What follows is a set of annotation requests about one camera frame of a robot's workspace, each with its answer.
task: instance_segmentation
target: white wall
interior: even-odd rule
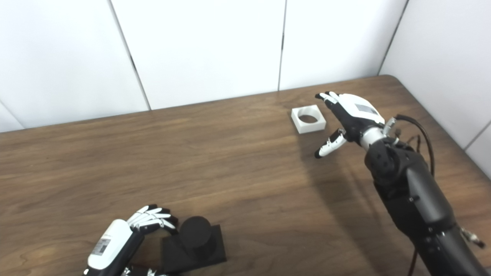
[[[373,76],[405,0],[286,2],[113,4],[159,109]],[[109,0],[0,1],[0,37],[0,102],[26,128],[148,110]]]
[[[24,129],[14,116],[0,103],[0,132]]]
[[[491,127],[487,127],[466,150],[471,159],[491,178]]]
[[[490,12],[489,0],[409,0],[381,70],[462,148],[491,120]]]
[[[152,109],[277,90],[285,0],[113,0]]]
[[[406,0],[288,0],[280,89],[375,76]]]
[[[27,128],[148,110],[104,0],[2,0],[0,37],[0,101]]]

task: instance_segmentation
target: robotic hand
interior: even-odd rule
[[[97,242],[89,255],[86,276],[130,276],[133,267],[128,262],[143,242],[145,235],[160,228],[171,235],[177,234],[177,218],[169,209],[158,208],[156,204],[145,206],[127,221],[114,220]],[[148,270],[147,275],[156,275]]]
[[[327,139],[325,144],[316,151],[316,158],[328,155],[340,148],[346,141],[354,141],[365,147],[361,144],[365,140],[370,141],[381,137],[380,129],[385,120],[367,100],[351,94],[338,95],[334,92],[320,93],[315,97],[324,101],[327,108],[332,111],[344,128],[337,129]]]

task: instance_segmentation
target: wooden table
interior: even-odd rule
[[[491,242],[490,181],[395,78],[379,76],[0,134],[0,275],[81,275],[110,222],[149,203],[221,224],[228,262],[191,275],[405,275],[413,249],[364,151],[313,156],[340,126],[314,99],[327,90],[418,119],[458,221]],[[299,135],[290,110],[312,104],[326,130]],[[400,126],[404,139],[418,133]],[[133,263],[159,266],[163,236],[147,236]],[[472,250],[491,265],[489,249]],[[420,260],[415,274],[427,274]]]

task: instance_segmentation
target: label on robot hand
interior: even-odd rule
[[[97,256],[102,256],[104,254],[104,251],[106,248],[108,248],[109,242],[111,242],[110,239],[100,239],[96,246],[94,247],[94,250],[92,251],[91,254],[97,255]]]

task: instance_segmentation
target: cable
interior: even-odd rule
[[[428,133],[426,130],[423,128],[423,126],[416,121],[414,118],[411,118],[409,116],[405,115],[400,115],[397,114],[395,116],[396,120],[402,120],[402,121],[407,121],[416,127],[418,127],[419,131],[423,134],[423,137],[425,138],[426,145],[428,146],[428,154],[430,155],[430,172],[433,177],[435,177],[435,156],[433,154],[433,146],[431,145],[430,137],[428,136]],[[418,140],[417,140],[417,146],[416,146],[416,151],[419,153],[419,146],[421,145],[421,137],[418,135]],[[416,247],[414,248],[414,253],[412,254],[412,260],[411,260],[411,265],[409,266],[409,271],[408,271],[408,276],[412,276],[412,273],[414,272],[414,267],[416,266],[416,260],[418,258],[418,250],[416,250]]]
[[[416,266],[416,259],[418,257],[418,251],[414,248],[414,253],[412,254],[411,266],[409,267],[408,276],[412,275],[414,267]]]
[[[428,146],[428,154],[430,155],[430,172],[431,172],[431,175],[434,177],[435,176],[435,156],[433,155],[433,146],[431,145],[430,137],[428,136],[428,133],[426,132],[426,130],[423,128],[423,126],[418,121],[416,121],[415,119],[413,119],[409,116],[397,114],[395,116],[395,119],[407,121],[407,122],[417,126],[418,129],[421,131],[421,133],[423,134],[423,137],[425,138],[426,145]]]

